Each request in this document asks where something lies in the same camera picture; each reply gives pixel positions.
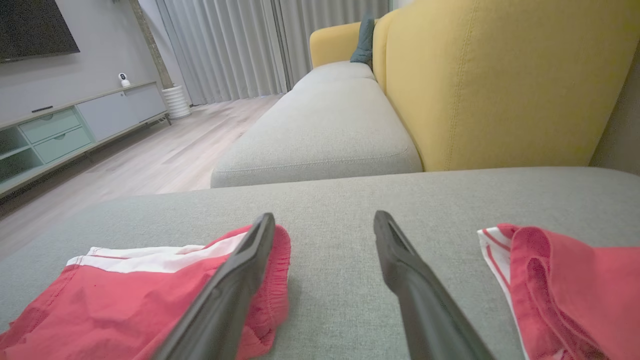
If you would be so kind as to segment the short grey sofa seat cushion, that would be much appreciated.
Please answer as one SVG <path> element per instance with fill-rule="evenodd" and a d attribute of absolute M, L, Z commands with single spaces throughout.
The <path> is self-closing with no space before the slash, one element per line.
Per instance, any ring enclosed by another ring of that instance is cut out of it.
<path fill-rule="evenodd" d="M 358 79 L 376 81 L 374 73 L 368 64 L 339 61 L 315 67 L 298 80 L 292 87 L 292 90 L 316 86 L 318 84 L 335 84 L 337 82 Z"/>

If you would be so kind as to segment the grey and mint TV cabinet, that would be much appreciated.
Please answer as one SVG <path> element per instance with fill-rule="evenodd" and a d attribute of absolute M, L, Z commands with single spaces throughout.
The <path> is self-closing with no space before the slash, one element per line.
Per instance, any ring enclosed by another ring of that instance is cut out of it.
<path fill-rule="evenodd" d="M 166 121 L 155 82 L 140 83 L 0 125 L 0 199 L 93 150 Z"/>

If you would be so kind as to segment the brown wooden pillar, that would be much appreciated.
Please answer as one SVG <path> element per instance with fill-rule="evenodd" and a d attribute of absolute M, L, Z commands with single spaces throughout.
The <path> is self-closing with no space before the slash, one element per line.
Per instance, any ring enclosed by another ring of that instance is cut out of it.
<path fill-rule="evenodd" d="M 134 13 L 135 19 L 138 23 L 139 29 L 144 36 L 146 45 L 148 50 L 150 51 L 151 58 L 153 59 L 153 63 L 158 71 L 158 75 L 160 77 L 160 82 L 162 84 L 162 89 L 171 89 L 174 88 L 173 80 L 170 77 L 169 71 L 166 67 L 164 60 L 162 59 L 162 55 L 158 48 L 158 45 L 154 39 L 153 32 L 147 22 L 146 15 L 144 13 L 144 9 L 139 2 L 139 0 L 129 0 L 131 9 Z"/>

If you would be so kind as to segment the long grey sofa seat cushion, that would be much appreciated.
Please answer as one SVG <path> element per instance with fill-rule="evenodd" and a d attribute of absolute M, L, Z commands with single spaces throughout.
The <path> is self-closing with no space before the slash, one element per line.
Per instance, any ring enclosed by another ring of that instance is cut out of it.
<path fill-rule="evenodd" d="M 211 188 L 420 173 L 418 151 L 372 79 L 293 89 L 222 155 Z"/>

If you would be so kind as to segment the red basketball jersey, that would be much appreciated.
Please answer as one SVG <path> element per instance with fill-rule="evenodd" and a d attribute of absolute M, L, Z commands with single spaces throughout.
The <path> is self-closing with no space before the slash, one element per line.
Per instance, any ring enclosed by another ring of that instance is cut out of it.
<path fill-rule="evenodd" d="M 639 246 L 512 224 L 477 235 L 525 360 L 640 360 Z"/>

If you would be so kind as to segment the grey pleated curtain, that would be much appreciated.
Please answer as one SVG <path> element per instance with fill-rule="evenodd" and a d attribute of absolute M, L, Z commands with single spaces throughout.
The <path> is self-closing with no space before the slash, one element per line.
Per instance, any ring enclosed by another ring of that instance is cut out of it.
<path fill-rule="evenodd" d="M 391 0 L 155 1 L 194 105 L 284 94 L 313 68 L 314 31 L 391 10 Z"/>

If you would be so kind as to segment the teal throw pillow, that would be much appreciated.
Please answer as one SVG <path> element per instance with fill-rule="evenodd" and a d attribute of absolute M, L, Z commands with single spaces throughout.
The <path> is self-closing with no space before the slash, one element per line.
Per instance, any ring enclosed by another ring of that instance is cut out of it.
<path fill-rule="evenodd" d="M 350 63 L 366 64 L 372 67 L 375 24 L 371 14 L 364 14 L 359 25 L 358 43 L 350 57 Z"/>

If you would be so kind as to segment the red shorts with white stripe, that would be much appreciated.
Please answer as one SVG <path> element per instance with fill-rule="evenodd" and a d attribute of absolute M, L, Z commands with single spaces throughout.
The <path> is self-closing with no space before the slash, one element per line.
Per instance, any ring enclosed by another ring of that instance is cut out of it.
<path fill-rule="evenodd" d="M 248 231 L 206 245 L 90 248 L 0 333 L 0 360 L 150 360 Z"/>

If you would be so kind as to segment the black wall television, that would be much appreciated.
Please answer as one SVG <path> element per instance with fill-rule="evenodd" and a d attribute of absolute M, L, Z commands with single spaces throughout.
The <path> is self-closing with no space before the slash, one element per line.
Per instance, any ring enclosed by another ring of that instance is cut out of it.
<path fill-rule="evenodd" d="M 0 64 L 78 52 L 56 0 L 0 0 Z"/>

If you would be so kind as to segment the white ribbed floor vase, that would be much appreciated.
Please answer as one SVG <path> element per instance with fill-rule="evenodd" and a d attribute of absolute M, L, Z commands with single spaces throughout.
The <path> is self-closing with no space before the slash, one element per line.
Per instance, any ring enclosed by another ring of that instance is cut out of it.
<path fill-rule="evenodd" d="M 192 112 L 181 85 L 162 89 L 162 96 L 167 106 L 167 114 L 171 120 L 189 117 Z"/>

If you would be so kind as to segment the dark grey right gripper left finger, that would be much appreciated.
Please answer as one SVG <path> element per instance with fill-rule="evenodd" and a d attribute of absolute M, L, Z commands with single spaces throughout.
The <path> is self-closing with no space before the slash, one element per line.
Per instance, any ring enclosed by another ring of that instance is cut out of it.
<path fill-rule="evenodd" d="M 265 278 L 274 234 L 274 215 L 260 215 L 152 360 L 235 360 L 250 303 Z"/>

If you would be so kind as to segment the wide yellow sofa backrest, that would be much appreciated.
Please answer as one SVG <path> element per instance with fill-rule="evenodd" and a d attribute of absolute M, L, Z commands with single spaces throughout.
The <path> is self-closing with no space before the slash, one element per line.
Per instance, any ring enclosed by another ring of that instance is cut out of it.
<path fill-rule="evenodd" d="M 413 0 L 374 73 L 427 172 L 587 166 L 640 41 L 640 0 Z"/>

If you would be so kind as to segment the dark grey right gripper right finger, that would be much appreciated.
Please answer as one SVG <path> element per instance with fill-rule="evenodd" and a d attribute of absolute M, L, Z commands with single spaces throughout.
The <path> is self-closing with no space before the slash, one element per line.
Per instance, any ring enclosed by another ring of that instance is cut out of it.
<path fill-rule="evenodd" d="M 382 278 L 398 299 L 411 360 L 495 360 L 390 213 L 375 212 L 374 233 Z"/>

